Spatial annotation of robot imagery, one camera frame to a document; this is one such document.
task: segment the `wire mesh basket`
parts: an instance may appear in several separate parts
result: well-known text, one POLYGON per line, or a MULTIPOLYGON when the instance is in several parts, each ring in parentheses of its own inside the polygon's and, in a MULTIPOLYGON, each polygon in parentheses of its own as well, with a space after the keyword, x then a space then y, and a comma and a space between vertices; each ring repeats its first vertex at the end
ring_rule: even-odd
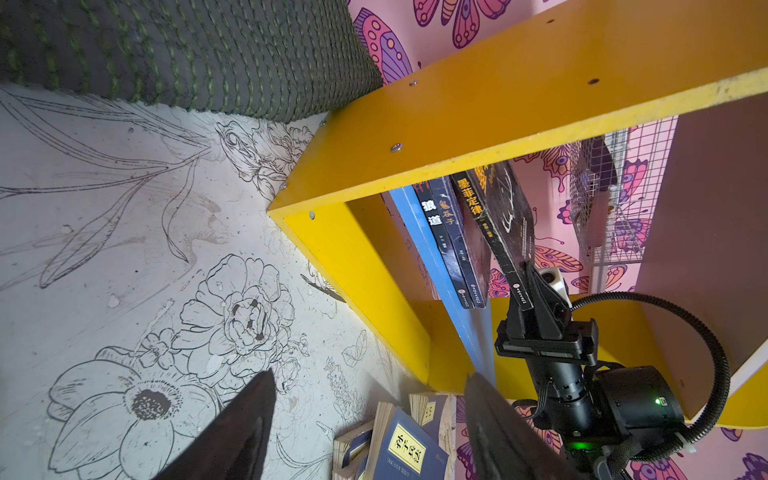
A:
POLYGON ((592 278, 642 261, 676 125, 669 117, 571 145, 571 219, 592 278))

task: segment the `black book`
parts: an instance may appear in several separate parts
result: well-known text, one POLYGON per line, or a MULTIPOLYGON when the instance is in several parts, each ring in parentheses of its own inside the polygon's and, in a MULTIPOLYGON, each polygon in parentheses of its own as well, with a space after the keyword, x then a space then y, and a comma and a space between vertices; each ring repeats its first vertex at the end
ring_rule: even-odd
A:
POLYGON ((429 189, 429 183, 419 182, 413 184, 413 190, 419 199, 422 212, 424 212, 429 228, 432 230, 432 235, 435 236, 438 250, 440 250, 442 260, 445 262, 445 268, 448 269, 448 275, 451 277, 458 301, 464 308, 472 308, 472 300, 469 296, 467 283, 464 281, 462 269, 458 266, 458 258, 456 257, 448 232, 445 231, 445 225, 442 222, 438 204, 435 202, 432 191, 429 189))
POLYGON ((484 308, 488 304, 488 277, 491 269, 488 243, 464 203, 456 200, 451 177, 430 180, 429 187, 442 215, 445 231, 453 244, 472 304, 475 308, 484 308))
POLYGON ((453 174, 462 198, 496 255, 511 296, 522 310, 533 308, 525 282, 525 265, 533 261, 533 213, 509 163, 453 174))

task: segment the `pink wall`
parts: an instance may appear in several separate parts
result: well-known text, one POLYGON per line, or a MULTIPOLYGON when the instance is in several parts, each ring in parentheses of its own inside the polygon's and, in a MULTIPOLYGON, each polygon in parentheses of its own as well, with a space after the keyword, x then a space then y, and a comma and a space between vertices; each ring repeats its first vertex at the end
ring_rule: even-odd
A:
MULTIPOLYGON (((680 116, 637 282, 637 291, 699 316, 731 372, 768 338, 767 131, 766 94, 680 116)), ((645 312, 678 396, 695 413, 711 388, 709 353, 677 318, 645 312)))

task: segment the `cable clip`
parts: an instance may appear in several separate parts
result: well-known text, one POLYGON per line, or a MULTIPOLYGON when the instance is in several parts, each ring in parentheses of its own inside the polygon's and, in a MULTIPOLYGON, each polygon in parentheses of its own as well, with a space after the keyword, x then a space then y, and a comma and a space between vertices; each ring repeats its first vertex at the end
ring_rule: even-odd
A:
POLYGON ((675 435, 680 439, 680 443, 683 444, 683 448, 688 451, 688 453, 696 453, 696 447, 694 447, 694 444, 691 442, 688 442, 685 437, 683 437, 683 434, 680 432, 675 432, 675 435))

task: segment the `blue book cover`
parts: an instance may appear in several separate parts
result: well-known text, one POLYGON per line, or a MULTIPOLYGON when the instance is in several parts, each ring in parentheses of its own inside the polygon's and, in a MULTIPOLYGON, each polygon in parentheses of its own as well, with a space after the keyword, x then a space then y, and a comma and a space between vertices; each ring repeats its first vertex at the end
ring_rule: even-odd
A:
POLYGON ((488 277, 491 251, 472 215, 456 200, 451 177, 429 181, 432 197, 442 215, 442 224, 453 244, 458 266, 467 284, 472 304, 484 308, 488 303, 488 277))
POLYGON ((422 212, 424 212, 424 216, 429 223, 429 228, 432 230, 432 235, 435 236, 438 250, 440 250, 442 260, 445 263, 445 268, 448 269, 448 275, 451 277, 451 282, 453 283, 459 302, 466 309, 473 308, 472 297, 468 291, 467 283, 464 280, 462 269, 458 265, 458 257, 456 256, 448 232, 445 230, 442 216, 438 211, 437 204, 432 196, 432 191, 429 189, 429 183, 420 182, 413 184, 413 190, 416 192, 416 198, 419 199, 422 212))
POLYGON ((443 480, 447 464, 448 454, 398 408, 387 425, 372 480, 443 480))

